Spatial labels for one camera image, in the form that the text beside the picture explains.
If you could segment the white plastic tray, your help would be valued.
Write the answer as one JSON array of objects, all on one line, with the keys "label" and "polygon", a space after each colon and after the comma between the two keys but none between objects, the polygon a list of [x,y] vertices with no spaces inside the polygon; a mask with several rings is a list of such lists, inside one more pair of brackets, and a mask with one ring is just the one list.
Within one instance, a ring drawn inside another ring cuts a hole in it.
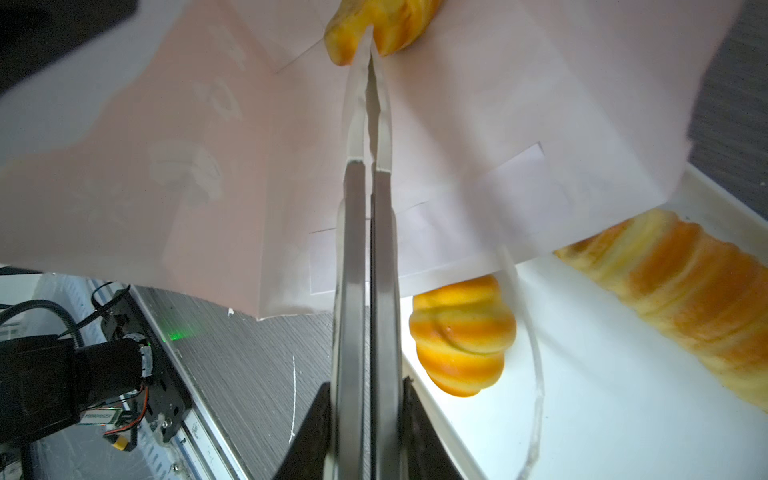
[{"label": "white plastic tray", "polygon": [[692,355],[552,255],[502,277],[523,306],[500,380],[438,389],[403,338],[407,370],[467,479],[763,479],[767,416]]}]

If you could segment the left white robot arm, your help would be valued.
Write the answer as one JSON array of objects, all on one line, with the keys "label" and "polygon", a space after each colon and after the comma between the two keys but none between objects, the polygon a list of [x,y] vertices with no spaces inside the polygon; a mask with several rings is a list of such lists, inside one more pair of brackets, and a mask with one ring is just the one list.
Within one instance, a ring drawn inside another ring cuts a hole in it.
[{"label": "left white robot arm", "polygon": [[70,426],[106,426],[113,447],[128,451],[149,411],[153,353],[142,334],[85,344],[82,331],[107,318],[129,296],[119,290],[81,321],[51,300],[32,299],[2,305],[1,322],[44,310],[58,318],[63,332],[27,336],[1,343],[1,446],[21,448]]}]

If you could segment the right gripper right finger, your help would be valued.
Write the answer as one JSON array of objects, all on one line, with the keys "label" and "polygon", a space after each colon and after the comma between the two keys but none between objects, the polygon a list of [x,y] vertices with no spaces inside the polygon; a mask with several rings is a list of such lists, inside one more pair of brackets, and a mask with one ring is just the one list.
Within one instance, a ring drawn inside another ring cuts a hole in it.
[{"label": "right gripper right finger", "polygon": [[391,190],[392,122],[380,63],[380,58],[371,58],[367,87],[370,150],[374,159],[370,218],[371,473],[374,479],[402,479],[402,362]]}]

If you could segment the long ridged fake loaf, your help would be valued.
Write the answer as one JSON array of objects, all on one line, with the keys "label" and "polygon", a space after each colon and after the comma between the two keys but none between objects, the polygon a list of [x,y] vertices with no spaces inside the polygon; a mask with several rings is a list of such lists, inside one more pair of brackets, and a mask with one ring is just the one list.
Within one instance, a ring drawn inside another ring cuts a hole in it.
[{"label": "long ridged fake loaf", "polygon": [[767,268],[755,256],[661,209],[555,254],[738,398],[767,408]]}]

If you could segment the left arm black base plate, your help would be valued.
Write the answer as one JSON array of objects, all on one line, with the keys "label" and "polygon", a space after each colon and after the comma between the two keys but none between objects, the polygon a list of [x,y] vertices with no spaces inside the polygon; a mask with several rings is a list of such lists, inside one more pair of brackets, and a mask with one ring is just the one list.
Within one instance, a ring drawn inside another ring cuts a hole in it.
[{"label": "left arm black base plate", "polygon": [[92,292],[90,300],[94,308],[105,309],[100,328],[107,340],[132,339],[142,345],[149,393],[145,420],[162,442],[171,442],[192,407],[192,399],[164,349],[165,341],[154,332],[128,287],[104,283]]}]

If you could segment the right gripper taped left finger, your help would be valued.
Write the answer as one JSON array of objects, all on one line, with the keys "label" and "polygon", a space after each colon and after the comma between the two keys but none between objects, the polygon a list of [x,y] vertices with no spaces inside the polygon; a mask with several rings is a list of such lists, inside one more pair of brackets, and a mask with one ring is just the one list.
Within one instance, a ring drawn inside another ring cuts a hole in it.
[{"label": "right gripper taped left finger", "polygon": [[364,465],[366,283],[366,90],[373,29],[365,30],[347,77],[341,133],[345,172],[336,228],[337,281],[326,479],[360,479]]}]

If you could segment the red white paper bag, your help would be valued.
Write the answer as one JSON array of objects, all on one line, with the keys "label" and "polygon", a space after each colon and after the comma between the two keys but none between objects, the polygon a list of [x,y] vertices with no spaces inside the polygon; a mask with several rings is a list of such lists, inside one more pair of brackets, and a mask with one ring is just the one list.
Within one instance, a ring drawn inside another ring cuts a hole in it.
[{"label": "red white paper bag", "polygon": [[[1,259],[328,311],[348,68],[334,1],[142,1],[1,96]],[[380,63],[400,291],[526,261],[664,203],[738,1],[445,1]]]}]

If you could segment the round yellow fake bun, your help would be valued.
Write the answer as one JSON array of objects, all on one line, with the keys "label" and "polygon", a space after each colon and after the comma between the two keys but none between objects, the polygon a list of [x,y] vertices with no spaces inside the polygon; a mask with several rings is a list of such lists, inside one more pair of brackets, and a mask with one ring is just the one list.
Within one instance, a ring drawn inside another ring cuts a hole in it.
[{"label": "round yellow fake bun", "polygon": [[432,382],[471,397],[502,376],[517,322],[498,280],[486,275],[414,296],[409,331]]}]

